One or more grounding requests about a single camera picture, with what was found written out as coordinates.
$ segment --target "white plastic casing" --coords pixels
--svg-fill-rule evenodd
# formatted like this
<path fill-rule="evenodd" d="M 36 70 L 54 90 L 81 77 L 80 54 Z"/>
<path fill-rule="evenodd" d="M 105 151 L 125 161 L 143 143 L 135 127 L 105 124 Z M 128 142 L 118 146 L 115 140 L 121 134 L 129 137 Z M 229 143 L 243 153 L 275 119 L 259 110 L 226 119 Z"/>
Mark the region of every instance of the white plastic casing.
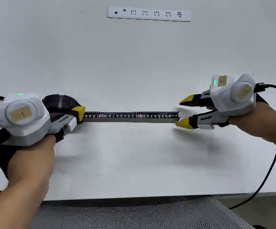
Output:
<path fill-rule="evenodd" d="M 14 122 L 10 113 L 25 106 L 29 107 L 31 116 Z M 13 136 L 27 136 L 39 130 L 48 120 L 50 114 L 35 94 L 8 94 L 0 104 L 0 129 L 6 128 Z"/>
<path fill-rule="evenodd" d="M 242 115 L 255 104 L 254 87 L 256 83 L 248 74 L 238 80 L 230 76 L 214 75 L 210 96 L 216 109 L 225 115 Z"/>

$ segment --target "measuring tape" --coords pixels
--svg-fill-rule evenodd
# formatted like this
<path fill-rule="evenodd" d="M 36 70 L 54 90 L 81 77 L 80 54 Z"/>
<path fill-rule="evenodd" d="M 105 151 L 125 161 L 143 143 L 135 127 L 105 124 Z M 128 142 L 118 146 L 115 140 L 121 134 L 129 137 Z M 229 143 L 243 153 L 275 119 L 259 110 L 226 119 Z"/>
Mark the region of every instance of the measuring tape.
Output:
<path fill-rule="evenodd" d="M 84 122 L 128 122 L 128 123 L 176 123 L 179 111 L 136 111 L 84 113 Z"/>

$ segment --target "gray mesh chair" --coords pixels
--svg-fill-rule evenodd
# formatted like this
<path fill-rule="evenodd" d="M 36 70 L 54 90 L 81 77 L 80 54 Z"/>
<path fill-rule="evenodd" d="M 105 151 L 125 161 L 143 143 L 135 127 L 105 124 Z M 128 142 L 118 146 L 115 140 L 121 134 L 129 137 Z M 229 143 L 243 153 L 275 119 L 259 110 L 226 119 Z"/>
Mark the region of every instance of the gray mesh chair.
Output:
<path fill-rule="evenodd" d="M 39 208 L 30 229 L 253 229 L 211 197 L 143 204 L 66 207 L 49 203 Z"/>

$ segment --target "power strip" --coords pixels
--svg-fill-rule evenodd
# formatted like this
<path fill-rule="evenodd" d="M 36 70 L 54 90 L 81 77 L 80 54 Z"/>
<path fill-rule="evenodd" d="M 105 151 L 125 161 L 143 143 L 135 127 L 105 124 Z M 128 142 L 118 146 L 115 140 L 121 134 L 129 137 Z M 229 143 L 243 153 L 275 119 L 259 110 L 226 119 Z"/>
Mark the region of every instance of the power strip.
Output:
<path fill-rule="evenodd" d="M 190 12 L 187 10 L 159 10 L 119 6 L 108 7 L 107 17 L 156 21 L 191 21 Z"/>

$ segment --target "black strap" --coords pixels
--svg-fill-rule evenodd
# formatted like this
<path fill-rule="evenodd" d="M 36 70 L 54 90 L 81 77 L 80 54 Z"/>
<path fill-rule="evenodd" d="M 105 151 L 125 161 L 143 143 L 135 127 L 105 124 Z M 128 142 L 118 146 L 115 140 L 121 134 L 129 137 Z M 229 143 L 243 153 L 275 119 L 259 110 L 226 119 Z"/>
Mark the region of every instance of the black strap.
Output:
<path fill-rule="evenodd" d="M 8 165 L 10 159 L 19 149 L 20 146 L 0 145 L 0 168 L 3 171 L 6 178 L 8 178 Z"/>

